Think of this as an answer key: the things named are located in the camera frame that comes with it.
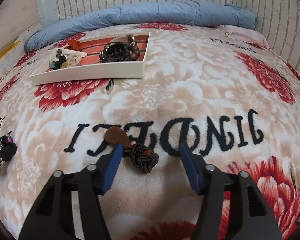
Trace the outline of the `clear plastic headboard cover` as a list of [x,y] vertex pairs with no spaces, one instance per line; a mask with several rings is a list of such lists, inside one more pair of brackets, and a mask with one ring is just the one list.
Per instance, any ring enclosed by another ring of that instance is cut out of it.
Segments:
[[42,28],[59,22],[56,0],[36,0],[36,4]]

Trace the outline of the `cream crochet flower scrunchie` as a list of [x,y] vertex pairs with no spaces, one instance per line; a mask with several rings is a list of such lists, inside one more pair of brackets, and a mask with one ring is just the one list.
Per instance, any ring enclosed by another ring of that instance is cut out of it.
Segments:
[[65,62],[62,63],[61,68],[70,68],[70,67],[77,67],[80,65],[82,57],[80,53],[75,52],[65,56]]

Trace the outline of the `blue folded quilt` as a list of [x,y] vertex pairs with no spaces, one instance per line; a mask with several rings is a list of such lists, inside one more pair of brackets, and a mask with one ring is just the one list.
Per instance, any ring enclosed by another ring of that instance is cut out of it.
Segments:
[[253,29],[256,15],[233,4],[204,1],[145,2],[118,5],[85,15],[67,18],[33,34],[24,45],[26,53],[85,31],[121,24],[173,23],[200,27],[234,25]]

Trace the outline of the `red fabric scrunchie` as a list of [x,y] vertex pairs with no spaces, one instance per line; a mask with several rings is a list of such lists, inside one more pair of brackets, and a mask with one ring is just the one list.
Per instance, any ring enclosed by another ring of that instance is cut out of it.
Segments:
[[79,42],[79,40],[71,39],[68,42],[68,48],[70,50],[82,51],[84,49],[84,44],[82,42]]

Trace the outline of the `black scrunchie with charm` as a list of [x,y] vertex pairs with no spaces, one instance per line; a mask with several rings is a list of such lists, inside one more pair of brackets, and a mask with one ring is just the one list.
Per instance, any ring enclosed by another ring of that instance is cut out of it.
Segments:
[[63,63],[66,62],[66,57],[64,55],[60,56],[57,59],[49,58],[49,68],[51,70],[59,70]]

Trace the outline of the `pink floral pillow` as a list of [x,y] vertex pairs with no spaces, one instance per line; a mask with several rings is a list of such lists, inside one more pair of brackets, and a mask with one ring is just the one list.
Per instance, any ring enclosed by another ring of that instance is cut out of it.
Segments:
[[237,27],[234,25],[219,25],[215,28],[222,31],[228,38],[232,38],[233,40],[240,40],[245,43],[254,44],[261,48],[270,48],[266,38],[261,33],[253,29]]

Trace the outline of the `black knot brown leaf keychain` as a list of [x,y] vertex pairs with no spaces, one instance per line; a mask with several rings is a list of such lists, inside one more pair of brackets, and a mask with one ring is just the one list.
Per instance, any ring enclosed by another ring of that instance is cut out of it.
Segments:
[[158,154],[150,147],[139,142],[132,144],[126,132],[119,127],[112,126],[108,128],[104,134],[104,139],[110,145],[121,144],[123,148],[122,156],[129,158],[142,173],[150,173],[159,161]]

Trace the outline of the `black rainbow beaded hair claw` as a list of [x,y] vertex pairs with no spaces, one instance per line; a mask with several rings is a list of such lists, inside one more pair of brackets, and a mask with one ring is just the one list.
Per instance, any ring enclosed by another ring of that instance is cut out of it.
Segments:
[[0,147],[3,148],[8,144],[11,144],[13,142],[13,139],[11,137],[12,131],[9,131],[6,135],[2,136],[0,139]]

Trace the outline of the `small black hair claw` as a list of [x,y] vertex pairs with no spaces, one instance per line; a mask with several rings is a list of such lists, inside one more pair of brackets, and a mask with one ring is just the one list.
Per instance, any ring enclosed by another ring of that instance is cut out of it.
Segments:
[[130,51],[122,42],[110,42],[104,46],[99,58],[102,63],[127,61]]

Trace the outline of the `felt hair clip with ball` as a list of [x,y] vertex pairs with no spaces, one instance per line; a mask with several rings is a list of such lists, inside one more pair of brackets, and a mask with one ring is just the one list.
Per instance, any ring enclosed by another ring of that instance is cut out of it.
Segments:
[[75,51],[75,50],[70,50],[70,49],[65,49],[65,48],[57,48],[57,49],[53,50],[52,54],[50,55],[50,58],[57,59],[62,55],[66,56],[66,55],[69,55],[69,54],[72,54],[75,52],[80,53],[82,59],[87,56],[87,53],[85,53],[85,52]]

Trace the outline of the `yellow stick at bedside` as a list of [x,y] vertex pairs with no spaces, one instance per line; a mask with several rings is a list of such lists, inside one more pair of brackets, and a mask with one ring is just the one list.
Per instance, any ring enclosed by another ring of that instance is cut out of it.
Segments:
[[0,49],[0,60],[13,48],[15,48],[20,43],[20,40],[12,40],[8,42],[4,47]]

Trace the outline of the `white tray brick-pattern bottom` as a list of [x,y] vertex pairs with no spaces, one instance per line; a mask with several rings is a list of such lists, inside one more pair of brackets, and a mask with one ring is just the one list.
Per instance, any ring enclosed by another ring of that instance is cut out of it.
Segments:
[[125,42],[127,33],[116,35],[104,35],[79,40],[84,49],[80,52],[82,60],[79,66],[49,70],[49,59],[37,67],[30,75],[34,85],[43,85],[54,82],[89,80],[89,79],[124,79],[142,78],[146,68],[148,53],[149,32],[134,32],[136,43],[140,51],[140,57],[136,61],[102,63],[100,52],[109,42]]

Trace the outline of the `black braided bracelet silver charm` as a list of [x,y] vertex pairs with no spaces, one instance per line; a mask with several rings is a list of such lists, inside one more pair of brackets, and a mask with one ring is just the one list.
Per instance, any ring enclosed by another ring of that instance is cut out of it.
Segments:
[[99,58],[102,63],[126,61],[127,51],[120,48],[108,48],[100,52]]

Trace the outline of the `floral plush blanket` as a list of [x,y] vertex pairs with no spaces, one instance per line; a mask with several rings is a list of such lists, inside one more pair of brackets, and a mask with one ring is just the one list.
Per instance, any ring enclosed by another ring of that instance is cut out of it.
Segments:
[[0,220],[18,237],[55,170],[80,171],[111,151],[106,129],[159,155],[149,174],[122,160],[100,202],[113,239],[188,239],[202,199],[190,188],[179,142],[228,173],[247,171],[288,239],[300,225],[300,81],[271,50],[214,28],[118,25],[87,39],[83,63],[98,59],[93,37],[132,32],[146,58],[142,79],[35,86],[30,75],[61,41],[0,61],[0,135],[18,147],[0,168]]

